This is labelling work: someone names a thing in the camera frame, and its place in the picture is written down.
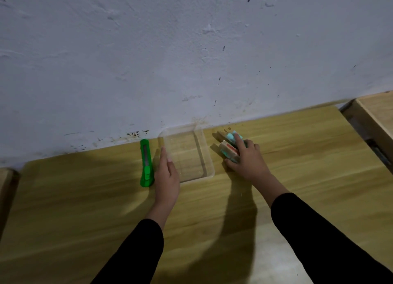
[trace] transparent plastic box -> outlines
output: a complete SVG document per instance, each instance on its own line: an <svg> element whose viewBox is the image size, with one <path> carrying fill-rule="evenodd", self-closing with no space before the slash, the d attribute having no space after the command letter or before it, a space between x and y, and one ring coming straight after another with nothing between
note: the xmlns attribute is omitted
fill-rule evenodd
<svg viewBox="0 0 393 284"><path fill-rule="evenodd" d="M180 175L180 184L214 176L213 161L202 128L197 124L166 128L160 134Z"/></svg>

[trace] green utility knife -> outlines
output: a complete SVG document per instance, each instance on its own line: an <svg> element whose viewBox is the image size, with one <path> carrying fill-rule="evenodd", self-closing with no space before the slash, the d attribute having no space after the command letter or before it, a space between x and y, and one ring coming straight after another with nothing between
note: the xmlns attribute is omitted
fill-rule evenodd
<svg viewBox="0 0 393 284"><path fill-rule="evenodd" d="M141 152L143 169L140 184L142 187L150 187L154 182L154 171L151 162L149 141L147 139L141 140Z"/></svg>

